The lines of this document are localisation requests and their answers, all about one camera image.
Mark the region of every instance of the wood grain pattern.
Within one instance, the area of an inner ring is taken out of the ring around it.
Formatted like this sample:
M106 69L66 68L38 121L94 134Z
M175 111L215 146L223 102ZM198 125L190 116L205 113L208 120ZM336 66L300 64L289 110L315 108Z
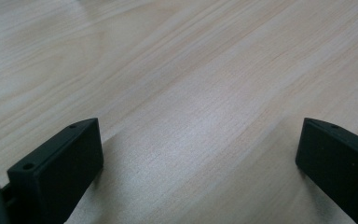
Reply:
M358 133L358 0L0 0L0 185L90 117L67 223L352 223L294 160L305 117Z

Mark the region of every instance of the light wood tabletop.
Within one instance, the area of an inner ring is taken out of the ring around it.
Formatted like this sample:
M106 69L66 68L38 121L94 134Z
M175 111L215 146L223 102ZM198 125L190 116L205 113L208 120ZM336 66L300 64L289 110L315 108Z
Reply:
M353 223L295 156L304 118L358 134L358 0L0 0L0 186L88 118L67 223Z

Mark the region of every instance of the black bracket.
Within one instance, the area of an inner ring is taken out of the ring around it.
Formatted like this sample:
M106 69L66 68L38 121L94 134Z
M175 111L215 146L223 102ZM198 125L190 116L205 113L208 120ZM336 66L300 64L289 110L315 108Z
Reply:
M7 170L0 223L62 224L102 168L98 120L69 125Z
M305 119L297 166L358 223L358 136L317 119Z

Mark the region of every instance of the screw hole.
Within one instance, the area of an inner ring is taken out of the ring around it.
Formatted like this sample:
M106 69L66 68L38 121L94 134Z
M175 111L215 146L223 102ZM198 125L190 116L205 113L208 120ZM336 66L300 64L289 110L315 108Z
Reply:
M22 166L22 169L24 170L31 170L32 168L34 168L34 165L32 163L27 163L24 166Z

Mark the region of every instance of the black plastic part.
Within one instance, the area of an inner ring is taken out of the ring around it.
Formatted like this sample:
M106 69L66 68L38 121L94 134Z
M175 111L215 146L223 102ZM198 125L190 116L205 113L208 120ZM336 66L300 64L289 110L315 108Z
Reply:
M335 124L305 119L297 166L358 223L358 136Z
M64 223L102 168L98 120L66 127L8 169L0 223Z

